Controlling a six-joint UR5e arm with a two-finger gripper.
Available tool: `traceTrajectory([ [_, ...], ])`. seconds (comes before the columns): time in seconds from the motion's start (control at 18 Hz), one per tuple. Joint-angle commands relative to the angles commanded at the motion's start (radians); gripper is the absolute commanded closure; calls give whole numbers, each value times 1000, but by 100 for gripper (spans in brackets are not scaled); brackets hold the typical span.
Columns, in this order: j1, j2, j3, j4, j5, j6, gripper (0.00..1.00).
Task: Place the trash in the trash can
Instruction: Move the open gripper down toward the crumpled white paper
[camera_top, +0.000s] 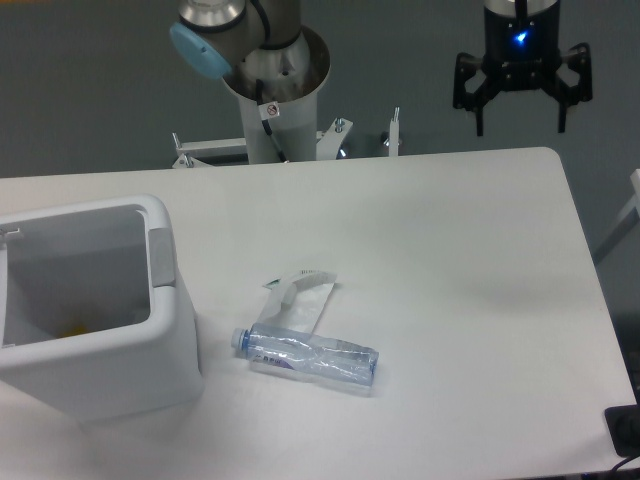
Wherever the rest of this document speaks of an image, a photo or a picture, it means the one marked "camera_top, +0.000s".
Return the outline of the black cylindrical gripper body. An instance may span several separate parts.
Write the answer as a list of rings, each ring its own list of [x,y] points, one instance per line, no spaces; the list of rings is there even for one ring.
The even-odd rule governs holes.
[[[558,1],[486,1],[482,70],[502,91],[535,90],[561,65]]]

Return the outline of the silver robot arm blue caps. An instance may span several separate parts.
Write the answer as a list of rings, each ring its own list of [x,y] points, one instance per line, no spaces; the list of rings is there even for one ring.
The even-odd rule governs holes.
[[[456,57],[452,105],[474,114],[501,92],[542,90],[559,105],[558,130],[569,108],[592,99],[590,47],[559,48],[558,1],[486,1],[485,53]],[[182,1],[170,38],[201,75],[231,76],[255,51],[285,51],[303,37],[297,1]]]

